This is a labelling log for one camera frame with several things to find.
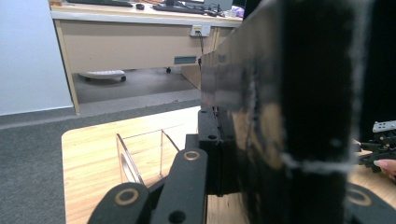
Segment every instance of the cable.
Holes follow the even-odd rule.
[[[158,5],[159,3],[158,2],[156,2],[156,1],[149,1],[149,0],[142,0],[143,2],[145,2],[145,3],[150,3],[150,4],[152,4],[152,5]]]
[[[204,39],[202,38],[202,33],[201,33],[201,31],[195,31],[195,33],[198,34],[199,39],[200,39],[200,42],[201,42],[201,52],[202,52],[202,55],[201,55],[201,57],[198,59],[199,70],[201,71],[201,63],[202,63],[201,58],[204,56]]]

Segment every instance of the white desk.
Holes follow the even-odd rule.
[[[210,25],[204,37],[204,53],[237,27],[237,18],[156,11],[146,4],[135,7],[104,7],[65,4],[51,7],[64,68],[76,112],[78,97],[73,73],[132,68],[193,65],[175,64],[176,56],[201,56],[199,37],[191,37],[194,24]]]

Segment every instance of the finger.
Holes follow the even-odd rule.
[[[385,168],[382,168],[382,170],[387,174],[387,175],[396,175],[396,171],[388,170]]]
[[[379,160],[374,161],[374,164],[387,170],[396,171],[396,160]]]

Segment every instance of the electrical outlet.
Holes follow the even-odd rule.
[[[199,36],[197,32],[201,32],[201,36],[209,36],[210,25],[193,25],[191,27],[190,36]]]

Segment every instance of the desk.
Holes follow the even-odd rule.
[[[116,133],[132,136],[197,123],[199,107],[75,129],[62,136],[66,223],[86,223],[105,194],[121,183]],[[357,166],[352,183],[370,189],[396,209],[396,187],[383,174]],[[207,223],[245,223],[237,194],[209,196]]]
[[[208,53],[242,22],[238,18],[156,11],[149,4],[144,11],[65,4],[51,7],[51,17],[77,113],[73,73],[196,64],[175,64],[176,56],[202,54],[199,37],[190,36],[192,25],[211,26],[210,36],[204,37],[204,53]]]

